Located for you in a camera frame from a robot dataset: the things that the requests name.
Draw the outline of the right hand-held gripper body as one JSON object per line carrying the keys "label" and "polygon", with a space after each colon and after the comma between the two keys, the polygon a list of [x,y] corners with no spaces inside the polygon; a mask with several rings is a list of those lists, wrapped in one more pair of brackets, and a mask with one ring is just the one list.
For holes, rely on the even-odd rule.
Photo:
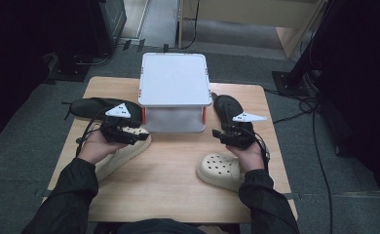
{"label": "right hand-held gripper body", "polygon": [[263,138],[253,129],[253,122],[266,121],[265,116],[255,115],[247,112],[234,116],[232,123],[225,126],[235,139],[231,145],[240,149],[248,149],[254,142],[257,142],[261,149],[266,148]]}

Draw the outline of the person's right hand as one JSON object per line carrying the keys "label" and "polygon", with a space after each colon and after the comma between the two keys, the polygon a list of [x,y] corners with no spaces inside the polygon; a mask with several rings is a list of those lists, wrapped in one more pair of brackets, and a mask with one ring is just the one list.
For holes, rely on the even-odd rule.
{"label": "person's right hand", "polygon": [[247,149],[240,149],[229,145],[226,148],[239,158],[240,164],[246,172],[265,169],[261,148],[257,142]]}

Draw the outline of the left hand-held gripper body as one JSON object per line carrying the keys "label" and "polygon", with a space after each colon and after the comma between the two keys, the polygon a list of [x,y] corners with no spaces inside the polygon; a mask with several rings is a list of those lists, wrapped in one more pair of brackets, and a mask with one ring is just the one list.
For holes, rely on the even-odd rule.
{"label": "left hand-held gripper body", "polygon": [[105,119],[99,129],[108,142],[129,144],[131,133],[124,130],[121,121],[131,117],[126,105],[121,103],[105,112]]}

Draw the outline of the person's left hand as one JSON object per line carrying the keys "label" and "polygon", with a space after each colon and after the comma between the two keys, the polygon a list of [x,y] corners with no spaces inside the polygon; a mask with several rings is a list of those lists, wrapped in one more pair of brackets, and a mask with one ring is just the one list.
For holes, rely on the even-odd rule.
{"label": "person's left hand", "polygon": [[108,142],[101,131],[92,132],[83,144],[78,158],[90,164],[97,164],[109,154],[126,147],[123,143]]}

